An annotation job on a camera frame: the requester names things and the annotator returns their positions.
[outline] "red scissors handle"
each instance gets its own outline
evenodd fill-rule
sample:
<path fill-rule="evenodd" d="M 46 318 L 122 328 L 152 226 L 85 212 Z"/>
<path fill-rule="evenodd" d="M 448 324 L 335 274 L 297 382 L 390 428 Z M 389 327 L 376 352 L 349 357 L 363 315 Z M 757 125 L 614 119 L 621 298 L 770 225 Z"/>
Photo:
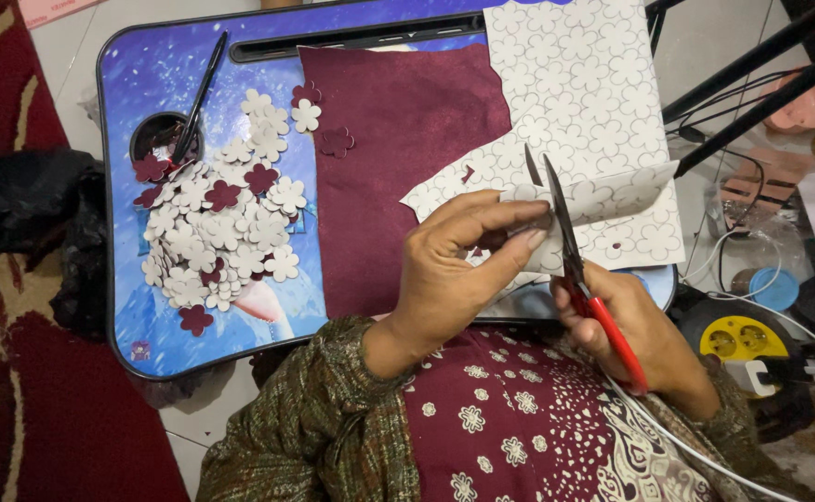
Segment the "red scissors handle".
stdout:
<path fill-rule="evenodd" d="M 612 314 L 609 314 L 602 299 L 598 297 L 588 300 L 587 307 L 590 310 L 590 317 L 599 321 L 603 326 L 605 336 L 609 338 L 609 344 L 618 354 L 618 358 L 622 360 L 624 369 L 627 370 L 630 377 L 630 392 L 635 396 L 644 396 L 649 391 L 646 374 L 643 372 L 643 367 L 639 365 L 639 360 L 636 359 L 633 350 L 630 349 L 628 341 L 615 324 Z"/>

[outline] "carpet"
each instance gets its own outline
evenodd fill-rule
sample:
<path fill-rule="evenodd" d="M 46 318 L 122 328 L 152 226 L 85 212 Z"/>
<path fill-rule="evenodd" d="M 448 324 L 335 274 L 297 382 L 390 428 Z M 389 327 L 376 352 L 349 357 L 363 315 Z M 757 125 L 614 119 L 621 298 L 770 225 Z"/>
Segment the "carpet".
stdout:
<path fill-rule="evenodd" d="M 17 4 L 0 0 L 0 154 L 66 145 Z M 60 257 L 0 255 L 0 500 L 187 500 L 156 410 L 106 345 L 56 326 Z"/>

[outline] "maroon felt sheet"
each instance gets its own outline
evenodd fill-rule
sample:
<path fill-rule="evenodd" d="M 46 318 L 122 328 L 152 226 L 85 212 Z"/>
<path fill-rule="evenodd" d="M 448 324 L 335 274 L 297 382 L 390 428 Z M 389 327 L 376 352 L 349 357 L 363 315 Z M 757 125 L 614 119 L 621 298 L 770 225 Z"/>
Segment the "maroon felt sheet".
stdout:
<path fill-rule="evenodd" d="M 324 99 L 314 131 L 327 314 L 375 315 L 398 302 L 401 246 L 417 225 L 399 200 L 448 164 L 510 131 L 488 48 L 373 52 L 301 48 L 305 81 Z M 346 127 L 345 158 L 323 154 Z"/>

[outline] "blue lid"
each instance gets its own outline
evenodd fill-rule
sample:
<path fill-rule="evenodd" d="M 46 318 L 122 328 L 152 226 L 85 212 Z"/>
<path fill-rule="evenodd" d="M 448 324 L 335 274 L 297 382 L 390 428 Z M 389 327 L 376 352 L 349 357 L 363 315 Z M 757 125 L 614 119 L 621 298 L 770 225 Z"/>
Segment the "blue lid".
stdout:
<path fill-rule="evenodd" d="M 755 272 L 748 281 L 748 293 L 751 294 L 766 286 L 774 275 L 776 267 L 762 268 Z M 785 310 L 792 306 L 797 296 L 797 279 L 788 271 L 780 270 L 780 275 L 770 284 L 770 288 L 753 295 L 751 299 L 773 310 Z"/>

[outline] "white cable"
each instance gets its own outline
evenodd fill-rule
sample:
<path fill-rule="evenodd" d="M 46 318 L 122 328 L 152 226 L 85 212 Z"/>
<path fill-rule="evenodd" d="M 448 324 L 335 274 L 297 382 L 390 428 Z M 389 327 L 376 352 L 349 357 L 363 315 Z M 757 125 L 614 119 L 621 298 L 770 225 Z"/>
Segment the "white cable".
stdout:
<path fill-rule="evenodd" d="M 776 279 L 779 279 L 780 272 L 782 271 L 782 253 L 780 252 L 780 247 L 776 244 L 775 240 L 772 240 L 770 242 L 770 244 L 772 244 L 773 248 L 776 249 L 776 257 L 779 260 L 779 263 L 776 265 L 776 273 L 773 274 L 773 278 L 770 279 L 770 282 L 765 284 L 758 291 L 755 291 L 754 293 L 748 293 L 747 295 L 744 295 L 744 296 L 741 296 L 741 297 L 736 297 L 736 298 L 745 299 L 745 298 L 748 298 L 748 297 L 753 297 L 754 295 L 760 293 L 761 291 L 767 291 L 767 288 L 770 288 L 770 286 L 773 285 L 773 282 L 776 282 Z M 714 298 L 714 299 L 715 300 L 733 300 L 733 298 Z"/>
<path fill-rule="evenodd" d="M 724 295 L 724 296 L 730 297 L 732 299 L 742 300 L 743 302 L 748 302 L 749 304 L 752 304 L 754 306 L 758 306 L 758 307 L 762 308 L 763 310 L 766 310 L 766 311 L 769 311 L 769 312 L 771 312 L 773 314 L 779 315 L 781 318 L 785 319 L 786 321 L 788 321 L 788 322 L 794 324 L 795 326 L 797 326 L 798 328 L 800 328 L 804 333 L 807 334 L 807 336 L 813 338 L 814 341 L 815 341 L 815 335 L 814 335 L 814 333 L 812 331 L 810 331 L 807 328 L 805 328 L 804 326 L 802 326 L 801 323 L 799 323 L 798 321 L 795 321 L 791 317 L 788 317 L 786 314 L 781 314 L 779 312 L 776 312 L 775 310 L 771 309 L 769 306 L 764 306 L 762 304 L 759 304 L 758 302 L 753 302 L 753 301 L 749 300 L 748 298 L 737 297 L 736 295 L 732 295 L 730 293 L 724 293 L 722 291 L 708 291 L 708 296 L 709 297 L 714 298 L 714 295 Z"/>
<path fill-rule="evenodd" d="M 648 410 L 643 408 L 643 406 L 639 405 L 639 403 L 637 403 L 636 400 L 634 400 L 633 397 L 628 396 L 624 392 L 624 390 L 621 388 L 621 386 L 618 385 L 617 383 L 615 383 L 614 380 L 612 380 L 612 377 L 610 377 L 609 375 L 605 375 L 605 378 L 607 378 L 609 380 L 609 382 L 612 383 L 612 387 L 615 389 L 615 391 L 618 392 L 618 395 L 622 397 L 622 399 L 624 400 L 625 403 L 627 403 L 628 406 L 630 406 L 634 411 L 636 411 L 638 414 L 640 414 L 647 422 L 649 422 L 649 424 L 651 424 L 653 427 L 655 427 L 656 430 L 658 430 L 662 435 L 664 435 L 666 438 L 670 439 L 670 441 L 672 443 L 674 443 L 675 445 L 677 445 L 678 447 L 680 447 L 681 449 L 683 449 L 684 451 L 686 451 L 690 455 L 694 456 L 695 458 L 697 458 L 701 462 L 706 463 L 709 467 L 711 467 L 715 471 L 717 471 L 717 472 L 719 472 L 721 474 L 724 474 L 725 476 L 727 476 L 729 478 L 732 478 L 733 480 L 748 486 L 748 488 L 750 488 L 750 489 L 759 491 L 760 493 L 762 493 L 764 495 L 774 496 L 777 499 L 782 500 L 783 502 L 798 502 L 794 498 L 791 498 L 789 496 L 785 496 L 785 495 L 782 495 L 780 493 L 777 493 L 777 492 L 775 492 L 775 491 L 773 491 L 771 489 L 765 488 L 765 487 L 763 487 L 763 486 L 761 486 L 761 485 L 759 485 L 759 484 L 757 484 L 755 482 L 748 481 L 747 479 L 743 478 L 742 476 L 740 476 L 740 475 L 738 475 L 736 473 L 733 473 L 732 471 L 730 471 L 726 467 L 723 467 L 722 465 L 714 462 L 710 458 L 698 453 L 698 451 L 695 451 L 694 449 L 692 449 L 692 447 L 687 446 L 686 443 L 684 443 L 680 439 L 677 439 L 666 428 L 662 427 L 662 425 L 655 419 L 655 417 L 652 417 L 651 415 L 649 415 Z"/>
<path fill-rule="evenodd" d="M 710 265 L 711 262 L 714 260 L 714 256 L 717 255 L 717 249 L 721 246 L 721 243 L 724 242 L 724 240 L 727 237 L 729 237 L 729 236 L 731 236 L 731 235 L 733 235 L 734 233 L 737 233 L 737 232 L 741 232 L 741 231 L 740 230 L 729 231 L 729 232 L 723 234 L 721 236 L 721 238 L 717 239 L 717 244 L 714 245 L 714 249 L 711 251 L 711 256 L 708 257 L 708 259 L 705 260 L 704 263 L 702 264 L 702 266 L 698 267 L 698 269 L 696 269 L 696 271 L 694 271 L 692 273 L 688 273 L 686 275 L 681 275 L 680 276 L 681 280 L 686 282 L 688 279 L 692 279 L 692 276 L 697 275 L 699 272 L 701 272 L 704 269 L 708 268 L 708 265 Z"/>

